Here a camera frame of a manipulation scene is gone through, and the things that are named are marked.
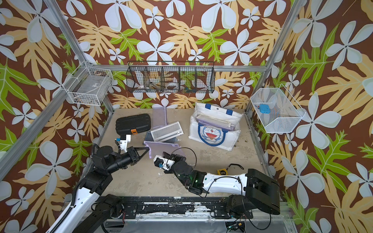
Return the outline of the large purple mesh pouch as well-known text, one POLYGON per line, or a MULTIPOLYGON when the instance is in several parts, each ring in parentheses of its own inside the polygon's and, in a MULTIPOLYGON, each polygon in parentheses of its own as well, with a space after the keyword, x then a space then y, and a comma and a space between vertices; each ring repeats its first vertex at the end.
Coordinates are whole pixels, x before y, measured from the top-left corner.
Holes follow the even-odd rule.
POLYGON ((174 150, 181 148, 179 144, 144 141, 144 145, 149 147, 149 158, 153 159, 156 155, 163 155, 163 152, 171 154, 174 150))

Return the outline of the white mesh pouch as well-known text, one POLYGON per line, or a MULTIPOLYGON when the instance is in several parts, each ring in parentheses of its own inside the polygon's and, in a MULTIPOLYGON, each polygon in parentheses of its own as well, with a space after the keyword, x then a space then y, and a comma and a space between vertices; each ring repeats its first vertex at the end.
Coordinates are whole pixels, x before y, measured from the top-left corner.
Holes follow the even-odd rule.
POLYGON ((165 142, 184 134, 180 122, 178 121, 158 129, 151 130, 150 132, 155 142, 165 142))

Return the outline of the white Doraemon canvas bag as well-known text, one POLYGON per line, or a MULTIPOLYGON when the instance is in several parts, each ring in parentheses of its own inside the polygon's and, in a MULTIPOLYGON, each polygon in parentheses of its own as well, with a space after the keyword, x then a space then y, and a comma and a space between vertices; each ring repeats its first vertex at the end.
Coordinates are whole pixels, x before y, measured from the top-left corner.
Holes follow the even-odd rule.
POLYGON ((190 117, 188 138, 231 151, 241 133, 243 114, 207 103, 196 103, 190 117))

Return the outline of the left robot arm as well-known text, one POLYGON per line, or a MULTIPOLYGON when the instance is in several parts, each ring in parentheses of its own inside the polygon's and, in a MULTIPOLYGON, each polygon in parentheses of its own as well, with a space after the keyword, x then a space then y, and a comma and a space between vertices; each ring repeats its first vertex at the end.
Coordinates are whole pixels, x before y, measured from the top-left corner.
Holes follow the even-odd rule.
POLYGON ((149 147, 129 147, 127 152, 120 153, 111 146, 93 144, 93 167, 75 186, 70 203, 47 231, 94 233, 109 218, 123 215, 121 198, 107 195, 101 202, 98 199, 112 182, 113 173, 134 166, 149 150, 149 147))

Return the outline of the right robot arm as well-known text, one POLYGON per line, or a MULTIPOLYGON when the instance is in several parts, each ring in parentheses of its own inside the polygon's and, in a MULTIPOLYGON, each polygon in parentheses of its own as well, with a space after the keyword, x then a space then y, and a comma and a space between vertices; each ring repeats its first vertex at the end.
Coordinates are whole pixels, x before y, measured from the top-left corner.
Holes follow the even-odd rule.
POLYGON ((227 212, 248 215, 258 209, 270 215, 280 214, 279 183, 256 169, 241 175, 215 175, 194 170, 186 158, 177 154, 157 155, 154 165, 165 174, 173 174, 193 194, 228 193, 227 212))

